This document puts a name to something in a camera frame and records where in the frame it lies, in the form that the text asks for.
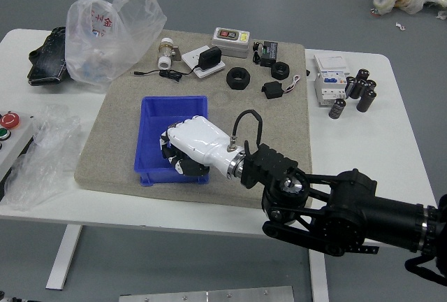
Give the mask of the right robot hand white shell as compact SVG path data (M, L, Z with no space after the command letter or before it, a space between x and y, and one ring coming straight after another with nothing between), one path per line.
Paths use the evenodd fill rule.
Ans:
M203 116L194 116L170 125L160 136L163 158L180 175L207 175L213 166L228 179L240 178L245 151L229 136Z

